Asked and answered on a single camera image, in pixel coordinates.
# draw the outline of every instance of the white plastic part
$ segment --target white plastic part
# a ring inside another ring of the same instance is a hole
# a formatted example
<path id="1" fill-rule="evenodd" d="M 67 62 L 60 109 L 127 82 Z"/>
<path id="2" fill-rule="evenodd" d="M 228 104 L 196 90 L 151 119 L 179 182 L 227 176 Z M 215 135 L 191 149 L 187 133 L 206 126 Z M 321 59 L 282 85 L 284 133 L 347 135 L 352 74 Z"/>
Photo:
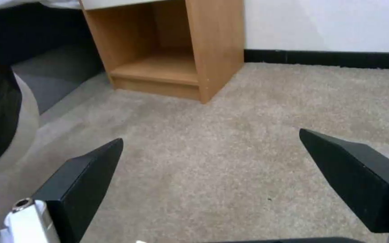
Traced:
<path id="1" fill-rule="evenodd" d="M 21 211 L 10 212 L 4 224 L 13 243 L 60 243 L 46 203 L 41 200 Z"/>

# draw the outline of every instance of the cabinet side panel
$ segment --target cabinet side panel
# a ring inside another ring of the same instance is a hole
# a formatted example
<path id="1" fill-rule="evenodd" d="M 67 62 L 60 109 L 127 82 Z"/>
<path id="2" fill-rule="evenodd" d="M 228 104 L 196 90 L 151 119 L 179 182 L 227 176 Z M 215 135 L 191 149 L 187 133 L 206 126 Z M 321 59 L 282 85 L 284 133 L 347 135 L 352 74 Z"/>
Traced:
<path id="1" fill-rule="evenodd" d="M 185 0 L 201 102 L 207 103 L 244 63 L 243 0 Z"/>

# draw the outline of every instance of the black skirting board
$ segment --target black skirting board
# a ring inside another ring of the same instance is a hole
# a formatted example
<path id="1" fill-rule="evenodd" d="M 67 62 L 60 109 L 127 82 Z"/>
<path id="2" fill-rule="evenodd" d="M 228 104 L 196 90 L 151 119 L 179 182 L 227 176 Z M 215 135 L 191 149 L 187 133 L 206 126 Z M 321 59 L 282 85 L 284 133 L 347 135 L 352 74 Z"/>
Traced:
<path id="1" fill-rule="evenodd" d="M 245 50 L 245 62 L 343 66 L 389 69 L 389 53 Z"/>

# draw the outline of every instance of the bed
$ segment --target bed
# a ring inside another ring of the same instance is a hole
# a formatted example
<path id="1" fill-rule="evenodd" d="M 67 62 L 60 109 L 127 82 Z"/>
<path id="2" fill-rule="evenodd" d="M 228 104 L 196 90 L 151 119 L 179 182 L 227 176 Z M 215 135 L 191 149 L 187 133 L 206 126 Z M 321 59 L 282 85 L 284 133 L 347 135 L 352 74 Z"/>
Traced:
<path id="1" fill-rule="evenodd" d="M 0 0 L 0 62 L 28 84 L 40 114 L 102 70 L 72 0 Z"/>

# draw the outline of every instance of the beige carpet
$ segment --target beige carpet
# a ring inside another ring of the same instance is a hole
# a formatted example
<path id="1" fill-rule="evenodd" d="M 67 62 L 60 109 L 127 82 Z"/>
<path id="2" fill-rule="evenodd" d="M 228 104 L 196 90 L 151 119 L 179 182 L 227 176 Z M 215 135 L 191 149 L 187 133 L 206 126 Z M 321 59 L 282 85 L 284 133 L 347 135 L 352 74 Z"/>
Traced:
<path id="1" fill-rule="evenodd" d="M 329 187 L 298 129 L 389 157 L 389 70 L 249 63 L 207 105 L 113 91 L 102 74 L 42 118 L 27 158 L 0 177 L 0 217 L 66 159 L 122 137 L 123 156 L 84 243 L 386 239 Z"/>

